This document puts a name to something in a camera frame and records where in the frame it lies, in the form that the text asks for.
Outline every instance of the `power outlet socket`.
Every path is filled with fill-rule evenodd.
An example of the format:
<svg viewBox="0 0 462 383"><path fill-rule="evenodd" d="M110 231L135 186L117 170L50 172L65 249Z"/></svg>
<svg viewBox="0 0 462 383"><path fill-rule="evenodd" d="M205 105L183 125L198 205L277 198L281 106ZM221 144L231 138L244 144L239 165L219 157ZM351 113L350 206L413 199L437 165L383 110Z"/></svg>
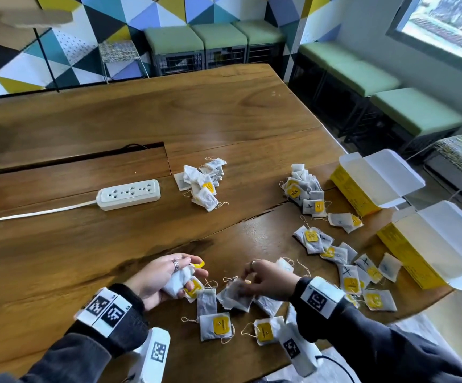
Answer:
<svg viewBox="0 0 462 383"><path fill-rule="evenodd" d="M160 199L160 185L157 180L103 188L96 196L98 205L104 211L156 202L158 199Z"/></svg>

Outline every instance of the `open box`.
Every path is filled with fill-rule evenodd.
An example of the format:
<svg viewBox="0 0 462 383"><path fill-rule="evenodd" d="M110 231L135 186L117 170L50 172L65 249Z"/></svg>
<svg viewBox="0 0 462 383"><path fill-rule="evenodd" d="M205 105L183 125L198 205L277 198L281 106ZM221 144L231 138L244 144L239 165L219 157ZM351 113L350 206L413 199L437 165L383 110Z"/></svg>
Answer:
<svg viewBox="0 0 462 383"><path fill-rule="evenodd" d="M358 152L339 157L339 166L330 179L361 217L403 203L402 196L426 184L389 149L367 157Z"/></svg>
<svg viewBox="0 0 462 383"><path fill-rule="evenodd" d="M462 290L462 210L455 204L397 211L377 235L421 288Z"/></svg>

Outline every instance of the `person's left hand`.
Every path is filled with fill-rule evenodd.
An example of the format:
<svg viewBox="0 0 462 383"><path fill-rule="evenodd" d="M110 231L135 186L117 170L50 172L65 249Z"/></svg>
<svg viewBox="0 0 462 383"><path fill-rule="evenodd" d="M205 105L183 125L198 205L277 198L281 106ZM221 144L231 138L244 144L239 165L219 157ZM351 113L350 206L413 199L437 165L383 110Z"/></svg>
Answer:
<svg viewBox="0 0 462 383"><path fill-rule="evenodd" d="M146 311L153 309L159 303L169 299L169 296L161 289L167 285L174 273L173 259L178 261L179 270L188 266L190 263L202 263L200 257L190 254L177 253L166 255L151 261L141 271L124 283L142 299ZM196 277L205 278L208 276L208 272L203 269L195 269L194 275ZM193 290L194 283L189 281L185 285L185 288L187 288L188 291ZM184 296L185 291L181 290L178 294L178 298Z"/></svg>

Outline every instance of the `white extension cord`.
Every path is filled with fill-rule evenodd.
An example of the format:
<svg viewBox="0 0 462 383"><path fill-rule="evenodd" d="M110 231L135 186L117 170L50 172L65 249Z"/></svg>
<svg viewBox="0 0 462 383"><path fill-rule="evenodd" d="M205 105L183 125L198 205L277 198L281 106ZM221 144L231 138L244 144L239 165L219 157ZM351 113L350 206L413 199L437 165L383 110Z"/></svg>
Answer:
<svg viewBox="0 0 462 383"><path fill-rule="evenodd" d="M115 187L103 188L98 192L96 200L75 204L62 208L55 208L46 211L23 213L0 218L3 220L36 217L48 213L63 212L75 208L98 204L104 211L134 206L143 203L155 202L160 199L160 185L157 180L139 181L136 183L118 185Z"/></svg>

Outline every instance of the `sleeve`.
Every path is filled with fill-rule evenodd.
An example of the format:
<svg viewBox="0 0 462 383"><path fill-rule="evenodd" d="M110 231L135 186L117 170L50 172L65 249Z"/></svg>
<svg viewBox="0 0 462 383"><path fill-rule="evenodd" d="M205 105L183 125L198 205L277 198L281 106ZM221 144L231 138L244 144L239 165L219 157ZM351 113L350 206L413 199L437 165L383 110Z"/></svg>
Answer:
<svg viewBox="0 0 462 383"><path fill-rule="evenodd" d="M298 282L290 302L300 334L310 342L328 340L361 381L461 383L462 362L414 334L366 318L344 298L327 320L300 298L312 278Z"/></svg>
<svg viewBox="0 0 462 383"><path fill-rule="evenodd" d="M107 338L76 321L26 375L16 380L1 374L0 383L96 383L113 357L140 347L148 337L142 300L123 284L109 289L130 302L132 309Z"/></svg>

